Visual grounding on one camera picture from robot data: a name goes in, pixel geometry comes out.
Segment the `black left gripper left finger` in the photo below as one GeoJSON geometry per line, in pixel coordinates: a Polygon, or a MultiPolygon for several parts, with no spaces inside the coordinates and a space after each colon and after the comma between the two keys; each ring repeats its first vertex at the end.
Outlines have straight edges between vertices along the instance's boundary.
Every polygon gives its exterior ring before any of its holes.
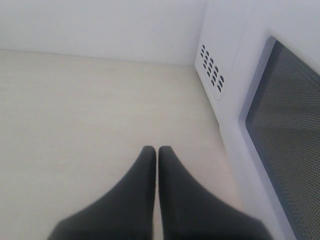
{"type": "Polygon", "coordinates": [[[61,220],[50,240],[151,240],[156,151],[144,146],[125,176],[100,199],[61,220]]]}

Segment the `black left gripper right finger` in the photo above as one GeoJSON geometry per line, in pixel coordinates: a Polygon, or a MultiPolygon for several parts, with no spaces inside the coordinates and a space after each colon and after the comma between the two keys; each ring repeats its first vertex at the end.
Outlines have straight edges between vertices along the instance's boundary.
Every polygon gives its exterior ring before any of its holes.
{"type": "Polygon", "coordinates": [[[165,240],[268,240],[263,223],[223,202],[183,166],[170,146],[158,151],[158,192],[165,240]]]}

